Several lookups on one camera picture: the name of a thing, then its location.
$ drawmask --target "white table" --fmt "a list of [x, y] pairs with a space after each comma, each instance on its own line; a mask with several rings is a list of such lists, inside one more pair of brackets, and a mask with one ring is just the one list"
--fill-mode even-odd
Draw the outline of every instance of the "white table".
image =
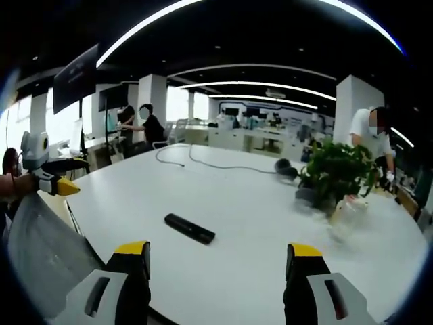
[[[393, 199], [370, 194], [368, 216], [346, 244], [326, 221], [293, 208], [296, 188], [275, 175], [215, 169], [193, 162], [188, 145], [159, 158], [148, 152], [86, 175], [68, 197], [78, 224], [104, 261], [121, 244], [151, 242], [150, 306], [180, 325], [285, 324], [283, 292], [289, 242], [321, 250], [332, 272], [345, 275], [382, 321], [396, 311], [428, 245]], [[275, 159], [194, 146], [192, 156], [219, 166], [273, 170]], [[216, 233], [204, 246], [164, 224], [175, 213]]]

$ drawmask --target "man in white shirt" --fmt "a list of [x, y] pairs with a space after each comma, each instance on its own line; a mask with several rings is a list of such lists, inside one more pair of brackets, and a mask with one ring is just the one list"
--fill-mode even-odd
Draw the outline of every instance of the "man in white shirt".
[[394, 157], [390, 145], [389, 118], [385, 107], [357, 110], [350, 127], [348, 144], [369, 149], [373, 160], [385, 156], [388, 171], [386, 179], [394, 181]]

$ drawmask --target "black monitor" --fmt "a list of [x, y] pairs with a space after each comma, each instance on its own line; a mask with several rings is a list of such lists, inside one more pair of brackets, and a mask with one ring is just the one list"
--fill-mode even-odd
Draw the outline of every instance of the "black monitor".
[[54, 77], [54, 114], [95, 93], [97, 50], [98, 45], [88, 49]]
[[260, 108], [247, 107], [246, 112], [248, 113], [249, 116], [257, 116], [257, 117], [260, 116]]
[[228, 116], [237, 116], [239, 115], [239, 108], [226, 108], [225, 114]]
[[103, 112], [106, 109], [121, 108], [128, 105], [128, 85], [120, 85], [103, 90], [99, 93], [98, 110]]

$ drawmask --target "wall-mounted tv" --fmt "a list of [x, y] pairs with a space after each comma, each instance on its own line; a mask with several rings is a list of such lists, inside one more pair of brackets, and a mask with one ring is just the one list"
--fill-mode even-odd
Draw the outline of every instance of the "wall-mounted tv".
[[54, 77], [54, 114], [95, 93], [97, 55], [98, 45], [95, 45], [69, 63]]

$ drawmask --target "green plant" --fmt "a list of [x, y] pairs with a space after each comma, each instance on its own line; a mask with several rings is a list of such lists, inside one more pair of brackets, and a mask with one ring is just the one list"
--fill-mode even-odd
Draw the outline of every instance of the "green plant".
[[324, 200], [339, 202], [347, 194], [358, 194], [367, 186], [366, 197], [375, 182], [378, 168], [371, 160], [371, 152], [363, 146], [325, 142], [322, 148], [313, 147], [311, 160], [300, 173], [300, 187], [316, 191], [318, 206]]

